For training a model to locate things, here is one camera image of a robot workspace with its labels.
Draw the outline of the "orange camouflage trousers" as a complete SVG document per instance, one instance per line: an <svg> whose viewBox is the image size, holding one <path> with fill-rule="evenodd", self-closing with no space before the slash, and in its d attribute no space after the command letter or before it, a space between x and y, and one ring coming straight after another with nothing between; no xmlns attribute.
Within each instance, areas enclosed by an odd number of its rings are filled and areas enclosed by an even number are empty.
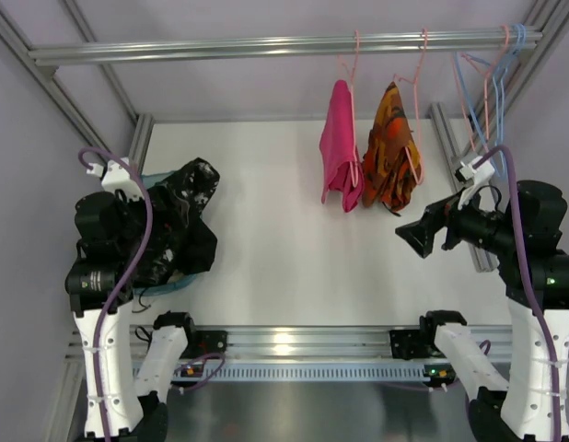
<svg viewBox="0 0 569 442"><path fill-rule="evenodd" d="M363 156L365 207L383 204L399 215L422 181L423 157L414 142L397 84L387 87L368 135Z"/></svg>

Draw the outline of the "pink trousers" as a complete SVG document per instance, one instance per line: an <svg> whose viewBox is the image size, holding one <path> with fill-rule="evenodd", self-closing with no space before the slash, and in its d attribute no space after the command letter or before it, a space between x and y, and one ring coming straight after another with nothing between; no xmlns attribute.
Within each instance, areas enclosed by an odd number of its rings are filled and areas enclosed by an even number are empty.
<svg viewBox="0 0 569 442"><path fill-rule="evenodd" d="M323 166L321 202L326 203L329 192L339 192L345 213L356 208L365 188L355 139L353 98L346 81L335 82L319 140Z"/></svg>

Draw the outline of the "pink wire hanger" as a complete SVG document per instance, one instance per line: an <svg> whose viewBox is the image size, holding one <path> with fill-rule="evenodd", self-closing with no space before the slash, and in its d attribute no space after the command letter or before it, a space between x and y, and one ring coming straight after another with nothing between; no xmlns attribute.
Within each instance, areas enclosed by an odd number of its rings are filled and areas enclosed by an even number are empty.
<svg viewBox="0 0 569 442"><path fill-rule="evenodd" d="M416 171L416 167L413 164L410 151L406 152L406 156L408 158L408 162L409 162L409 165L410 165L410 168L411 168L411 171L412 171L412 174L414 176L415 183L417 186L421 185L424 182L424 173L425 173L424 157L423 157L423 154L420 150L421 143L422 143L422 128L421 128L421 119L420 119L420 112L419 112L419 97L418 97L419 88L418 88L418 86L419 86L420 74L421 74L422 67L424 64L424 58L425 58L427 47L428 47L428 29L427 28L422 28L422 36L424 39L424 44L423 44L423 47L421 49L420 58L419 58L417 66L416 66L413 78L409 79L409 78L404 77L404 76L398 76L397 74L395 74L393 77L393 80L396 82L400 83L401 81L403 81L403 82L407 82L407 83L412 85L413 104L414 104L414 112L415 112L415 120L416 120L416 136L417 136L416 141L415 141L415 149L416 149L416 152L418 153L418 158L419 158L419 167L420 167L419 172Z"/></svg>
<svg viewBox="0 0 569 442"><path fill-rule="evenodd" d="M352 67L349 67L348 63L346 63L345 59L338 55L336 58L339 75L343 76L346 74L349 80L349 93L350 93L350 104L351 104L351 123L352 123L352 136L353 136L353 155L354 159L350 164L350 172L351 172L351 180L352 185L354 188L358 187L358 178L359 178L359 157L358 157L358 148L357 148L357 139L356 139L356 128L355 128L355 104L354 104L354 81L355 81L355 74L356 68L359 60L359 53L360 53L360 33L356 29L354 31L354 62Z"/></svg>

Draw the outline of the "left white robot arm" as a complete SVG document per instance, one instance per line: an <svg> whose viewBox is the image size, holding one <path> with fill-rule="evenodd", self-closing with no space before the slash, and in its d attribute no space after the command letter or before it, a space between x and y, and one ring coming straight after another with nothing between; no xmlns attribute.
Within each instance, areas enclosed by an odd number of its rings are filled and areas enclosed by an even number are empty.
<svg viewBox="0 0 569 442"><path fill-rule="evenodd" d="M64 286L82 341L87 383L84 441L163 441L167 397L178 362L195 332L186 312L168 311L153 325L140 368L133 366L135 257L144 220L122 192L95 192L75 205L80 234Z"/></svg>

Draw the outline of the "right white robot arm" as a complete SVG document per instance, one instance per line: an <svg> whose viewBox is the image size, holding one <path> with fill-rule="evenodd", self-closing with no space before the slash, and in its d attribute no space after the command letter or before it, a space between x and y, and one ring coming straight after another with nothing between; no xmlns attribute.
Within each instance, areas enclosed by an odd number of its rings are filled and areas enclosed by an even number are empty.
<svg viewBox="0 0 569 442"><path fill-rule="evenodd" d="M422 258L440 230L447 232L443 250L466 242L497 258L511 318L510 374L494 369L457 311L427 312L420 333L464 387L476 440L569 441L569 254L558 247L567 202L560 189L536 180L516 182L505 211L482 210L478 194L463 206L458 199L428 205L419 220L395 232Z"/></svg>

